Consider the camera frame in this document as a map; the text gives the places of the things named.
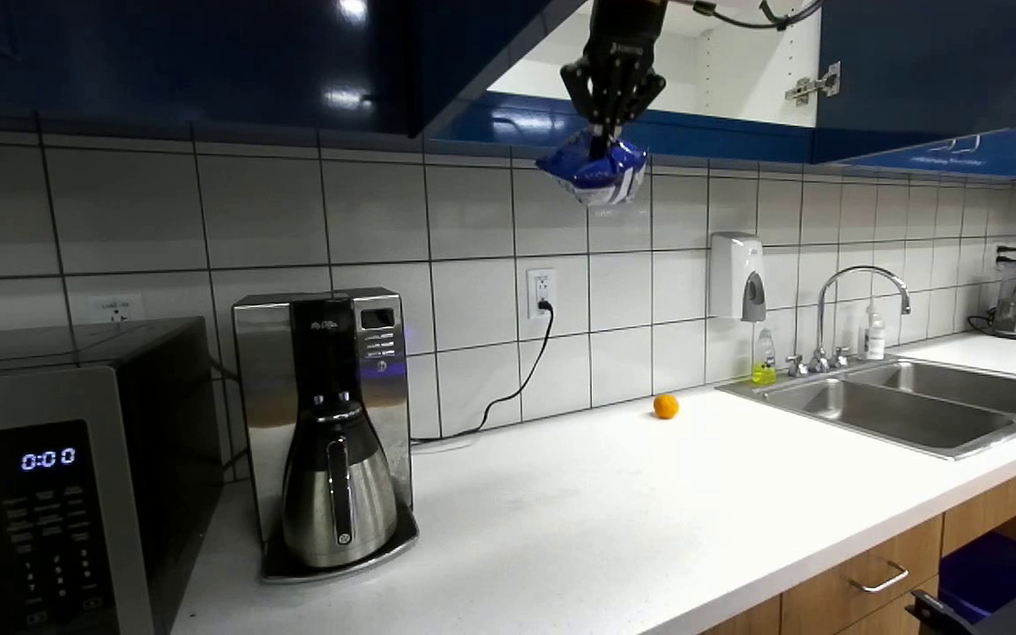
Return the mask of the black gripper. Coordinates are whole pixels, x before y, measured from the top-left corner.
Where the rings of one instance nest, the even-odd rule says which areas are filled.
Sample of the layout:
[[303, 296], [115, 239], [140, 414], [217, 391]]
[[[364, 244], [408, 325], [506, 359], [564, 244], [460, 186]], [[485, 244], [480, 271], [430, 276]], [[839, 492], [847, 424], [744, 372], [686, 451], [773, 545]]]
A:
[[[667, 0], [592, 0], [583, 60], [561, 67], [577, 114], [590, 123], [590, 157], [603, 160], [611, 143], [640, 121], [667, 78], [654, 67]], [[611, 138], [607, 100], [624, 100]]]

